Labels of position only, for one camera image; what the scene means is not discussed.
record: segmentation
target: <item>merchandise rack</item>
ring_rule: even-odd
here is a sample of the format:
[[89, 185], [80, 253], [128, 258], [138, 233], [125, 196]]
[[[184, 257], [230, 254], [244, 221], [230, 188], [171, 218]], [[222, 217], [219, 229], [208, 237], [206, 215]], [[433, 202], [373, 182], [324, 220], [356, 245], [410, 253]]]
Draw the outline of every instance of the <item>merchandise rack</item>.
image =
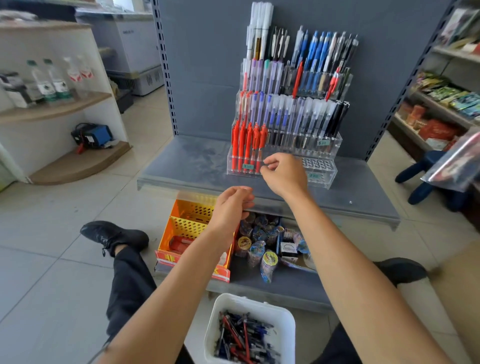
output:
[[[312, 186], [310, 192], [333, 218], [361, 218], [395, 229], [400, 217], [366, 161], [415, 82], [454, 2], [271, 2], [272, 24], [360, 35], [351, 65], [351, 108], [340, 128], [343, 142], [335, 158], [338, 173], [329, 190]], [[174, 138], [137, 179], [139, 189], [153, 187], [154, 193], [194, 200], [219, 195], [232, 185], [248, 185], [255, 191], [254, 211], [293, 218], [262, 179], [225, 174], [251, 2], [153, 0], [152, 7]], [[198, 34], [205, 41], [199, 41]], [[273, 282], [265, 284], [237, 257], [230, 270], [230, 284], [211, 281], [207, 289], [307, 310], [331, 309], [317, 275], [278, 267]], [[167, 272], [168, 267], [161, 266], [157, 275]]]

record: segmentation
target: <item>gray metal shelf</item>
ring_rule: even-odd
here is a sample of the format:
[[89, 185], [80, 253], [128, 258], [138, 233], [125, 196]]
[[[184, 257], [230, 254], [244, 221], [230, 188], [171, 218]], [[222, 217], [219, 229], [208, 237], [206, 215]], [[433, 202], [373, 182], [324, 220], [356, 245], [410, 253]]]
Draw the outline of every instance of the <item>gray metal shelf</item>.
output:
[[462, 60], [467, 60], [470, 62], [480, 63], [480, 56], [477, 54], [471, 54], [467, 52], [463, 52], [461, 50], [453, 50], [448, 49], [441, 46], [435, 46], [432, 48], [432, 51], [435, 53], [443, 54], [445, 56], [453, 57], [453, 58], [460, 58]]
[[417, 134], [407, 123], [400, 117], [398, 113], [392, 119], [392, 122], [395, 123], [408, 137], [424, 151], [433, 150], [433, 148], [425, 142], [421, 136]]
[[472, 126], [476, 125], [472, 119], [466, 118], [465, 116], [459, 114], [455, 110], [449, 109], [443, 106], [442, 104], [439, 104], [438, 102], [436, 102], [435, 100], [433, 100], [432, 98], [428, 97], [427, 95], [423, 94], [418, 90], [412, 92], [411, 96], [420, 100], [431, 109], [437, 111], [438, 113], [442, 114], [443, 116], [445, 116], [446, 118], [454, 122], [455, 124], [458, 124], [467, 130], [470, 129]]

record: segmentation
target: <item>tiled floor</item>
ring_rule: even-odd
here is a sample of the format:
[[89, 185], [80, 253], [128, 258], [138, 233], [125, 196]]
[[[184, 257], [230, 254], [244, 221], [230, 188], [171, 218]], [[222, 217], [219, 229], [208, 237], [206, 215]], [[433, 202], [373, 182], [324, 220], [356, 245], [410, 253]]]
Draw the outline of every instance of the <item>tiled floor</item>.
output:
[[[145, 230], [149, 267], [173, 199], [136, 190], [135, 175], [172, 138], [164, 88], [138, 98], [123, 115], [133, 149], [102, 173], [61, 186], [16, 183], [0, 194], [0, 352], [2, 363], [85, 363], [106, 340], [112, 258], [79, 235], [94, 219]], [[402, 223], [397, 231], [345, 218], [341, 229], [372, 260], [415, 259], [428, 268], [480, 236], [460, 214], [447, 211], [434, 194], [418, 206], [407, 203], [420, 182], [404, 185], [395, 175], [411, 160], [386, 134], [369, 165], [392, 200]], [[458, 364], [470, 363], [428, 280], [400, 287], [440, 345]], [[186, 339], [203, 363], [203, 337], [213, 300], [202, 299]], [[334, 313], [292, 310], [297, 325], [297, 363], [309, 363], [338, 323]]]

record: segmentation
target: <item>orange plastic basket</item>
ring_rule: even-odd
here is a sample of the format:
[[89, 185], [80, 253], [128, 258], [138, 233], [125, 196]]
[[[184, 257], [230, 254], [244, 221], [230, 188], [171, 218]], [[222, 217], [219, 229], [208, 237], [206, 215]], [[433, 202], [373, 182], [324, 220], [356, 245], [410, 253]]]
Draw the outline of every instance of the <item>orange plastic basket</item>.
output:
[[212, 217], [213, 206], [190, 201], [175, 200], [171, 216], [208, 224]]
[[[174, 209], [172, 214], [175, 212], [175, 206], [178, 207], [179, 200], [175, 201]], [[168, 266], [174, 266], [180, 260], [181, 254], [171, 252], [170, 240], [174, 236], [181, 236], [188, 239], [196, 239], [198, 235], [207, 227], [206, 224], [200, 222], [187, 220], [184, 218], [179, 218], [176, 216], [170, 216], [168, 218], [167, 226], [163, 232], [162, 240], [158, 250], [156, 251], [157, 261], [161, 264]], [[222, 280], [224, 282], [230, 282], [230, 270], [228, 266], [230, 265], [230, 260], [233, 251], [233, 244], [230, 245], [227, 251], [227, 259], [225, 260], [224, 265], [217, 265], [212, 278]]]

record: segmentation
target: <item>green label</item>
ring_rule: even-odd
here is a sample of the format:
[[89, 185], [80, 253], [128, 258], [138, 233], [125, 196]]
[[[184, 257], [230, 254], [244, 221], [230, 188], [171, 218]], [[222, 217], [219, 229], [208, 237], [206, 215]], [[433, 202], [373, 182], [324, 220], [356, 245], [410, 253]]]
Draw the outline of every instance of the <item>green label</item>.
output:
[[317, 146], [329, 146], [330, 145], [330, 140], [325, 139], [325, 140], [319, 140], [317, 142]]
[[307, 172], [307, 178], [312, 180], [319, 180], [321, 178], [321, 175], [315, 172]]

